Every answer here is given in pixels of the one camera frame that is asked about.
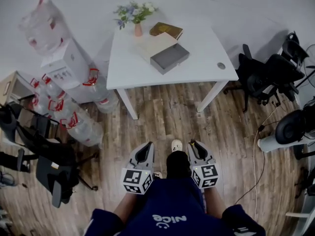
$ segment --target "white box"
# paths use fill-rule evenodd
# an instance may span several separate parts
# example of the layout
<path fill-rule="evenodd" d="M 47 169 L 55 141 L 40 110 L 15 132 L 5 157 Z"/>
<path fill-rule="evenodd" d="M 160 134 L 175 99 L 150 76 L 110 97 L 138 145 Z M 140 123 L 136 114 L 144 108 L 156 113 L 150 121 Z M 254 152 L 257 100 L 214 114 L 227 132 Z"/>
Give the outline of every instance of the white box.
<path fill-rule="evenodd" d="M 163 32 L 158 36 L 149 37 L 137 44 L 137 49 L 141 57 L 150 64 L 152 56 L 176 44 L 177 40 L 175 38 Z"/>
<path fill-rule="evenodd" d="M 143 195 L 152 182 L 151 171 L 122 168 L 120 183 L 124 186 L 126 192 Z"/>
<path fill-rule="evenodd" d="M 89 67 L 72 39 L 66 40 L 52 55 L 43 58 L 41 68 L 63 90 L 88 80 Z"/>
<path fill-rule="evenodd" d="M 141 57 L 161 74 L 169 72 L 189 57 L 189 52 L 166 32 L 137 44 L 137 49 Z"/>

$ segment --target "table leg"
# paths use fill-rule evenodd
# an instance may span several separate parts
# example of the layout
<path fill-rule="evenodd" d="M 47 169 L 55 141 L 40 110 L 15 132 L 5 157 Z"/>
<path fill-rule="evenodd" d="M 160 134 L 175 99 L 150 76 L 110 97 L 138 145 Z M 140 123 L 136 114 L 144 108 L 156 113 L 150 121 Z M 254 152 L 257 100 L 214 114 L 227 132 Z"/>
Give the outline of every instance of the table leg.
<path fill-rule="evenodd" d="M 288 217 L 296 217 L 296 218 L 308 218 L 310 216 L 309 213 L 295 213 L 295 212 L 287 212 L 285 215 Z"/>
<path fill-rule="evenodd" d="M 210 102 L 217 96 L 217 94 L 225 87 L 228 81 L 220 81 L 216 82 L 216 84 L 211 88 L 210 92 L 208 92 L 207 96 L 203 99 L 203 101 L 197 107 L 197 112 L 203 111 L 206 106 L 210 104 Z"/>
<path fill-rule="evenodd" d="M 134 108 L 130 102 L 130 99 L 129 99 L 129 96 L 128 96 L 126 90 L 125 89 L 117 89 L 117 92 L 119 93 L 121 99 L 123 100 L 125 106 L 127 107 L 131 117 L 134 120 L 138 120 L 138 115 L 137 115 L 136 111 L 134 110 Z"/>

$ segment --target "gray box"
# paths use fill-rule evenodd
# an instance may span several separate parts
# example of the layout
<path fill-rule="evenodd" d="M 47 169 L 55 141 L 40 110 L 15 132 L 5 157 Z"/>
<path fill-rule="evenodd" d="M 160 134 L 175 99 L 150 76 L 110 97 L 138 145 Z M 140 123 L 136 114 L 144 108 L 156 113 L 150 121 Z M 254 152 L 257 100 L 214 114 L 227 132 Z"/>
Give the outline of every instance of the gray box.
<path fill-rule="evenodd" d="M 175 44 L 153 55 L 150 64 L 161 74 L 165 74 L 175 66 L 186 60 L 189 52 L 180 44 Z"/>

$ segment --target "flower vase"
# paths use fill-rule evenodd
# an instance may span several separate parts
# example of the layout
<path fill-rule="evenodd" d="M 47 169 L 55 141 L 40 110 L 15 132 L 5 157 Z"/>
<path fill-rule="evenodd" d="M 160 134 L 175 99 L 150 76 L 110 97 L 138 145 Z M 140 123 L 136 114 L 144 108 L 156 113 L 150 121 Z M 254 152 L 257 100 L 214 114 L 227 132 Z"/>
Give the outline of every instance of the flower vase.
<path fill-rule="evenodd" d="M 134 25 L 134 35 L 136 37 L 141 37 L 142 36 L 142 28 L 141 28 L 141 24 L 135 24 Z"/>

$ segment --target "white wall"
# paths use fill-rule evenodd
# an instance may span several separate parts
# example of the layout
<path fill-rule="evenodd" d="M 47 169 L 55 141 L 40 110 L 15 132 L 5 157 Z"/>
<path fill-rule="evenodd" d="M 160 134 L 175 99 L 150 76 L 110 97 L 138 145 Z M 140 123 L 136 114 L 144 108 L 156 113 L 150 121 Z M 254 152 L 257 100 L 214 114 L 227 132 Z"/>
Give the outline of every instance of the white wall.
<path fill-rule="evenodd" d="M 112 12 L 118 4 L 130 0 L 52 1 L 63 13 L 73 36 L 87 54 L 92 58 L 98 54 L 107 59 L 115 26 Z M 209 17 L 213 30 L 236 66 L 243 43 L 247 43 L 254 58 L 261 61 L 279 50 L 288 30 L 297 32 L 303 47 L 315 43 L 315 0 L 135 1 L 152 1 L 167 17 L 179 13 L 188 19 L 192 14 Z M 42 74 L 40 56 L 28 45 L 17 27 L 37 2 L 0 0 L 0 79 L 14 70 L 37 76 Z M 31 76 L 23 75 L 30 80 Z"/>

